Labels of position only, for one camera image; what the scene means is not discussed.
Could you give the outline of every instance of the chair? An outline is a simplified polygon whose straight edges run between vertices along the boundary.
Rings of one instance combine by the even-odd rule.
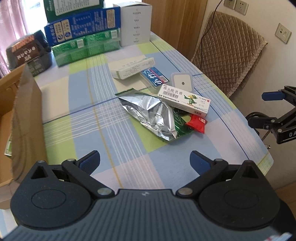
[[[203,35],[209,29],[212,19],[213,12],[209,15]],[[242,20],[216,12],[212,27],[202,39],[202,64],[200,66],[200,42],[191,62],[230,97],[255,68],[267,43]]]

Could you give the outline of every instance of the green medicine box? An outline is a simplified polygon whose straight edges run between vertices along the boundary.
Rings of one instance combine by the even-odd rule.
[[[104,0],[44,0],[45,14],[49,23],[103,6]]]
[[[110,52],[120,48],[119,30],[109,30],[91,34],[52,47],[59,67],[93,55]]]

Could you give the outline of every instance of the cartoon bird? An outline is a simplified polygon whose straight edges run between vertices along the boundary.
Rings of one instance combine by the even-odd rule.
[[[191,95],[191,96],[185,96],[184,95],[184,98],[189,100],[189,105],[193,105],[193,104],[196,104],[196,102],[194,101],[195,99],[197,99],[197,97],[195,95]]]

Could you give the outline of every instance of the wooden cabinet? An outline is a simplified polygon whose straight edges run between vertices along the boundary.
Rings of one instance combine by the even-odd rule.
[[[187,59],[193,56],[207,0],[143,0],[152,5],[151,31]]]
[[[296,182],[276,189],[278,197],[288,204],[294,217],[296,217]]]

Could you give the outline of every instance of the white box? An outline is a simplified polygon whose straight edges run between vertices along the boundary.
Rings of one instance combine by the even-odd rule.
[[[207,98],[164,84],[161,86],[157,97],[169,106],[185,110],[202,118],[206,117],[211,103],[211,100]]]
[[[122,47],[150,41],[152,6],[142,2],[118,3],[121,14]]]
[[[145,69],[152,68],[155,65],[154,58],[143,58],[141,60],[135,60],[126,64],[113,66],[110,69],[111,76],[116,79],[124,80],[134,74],[140,73]]]

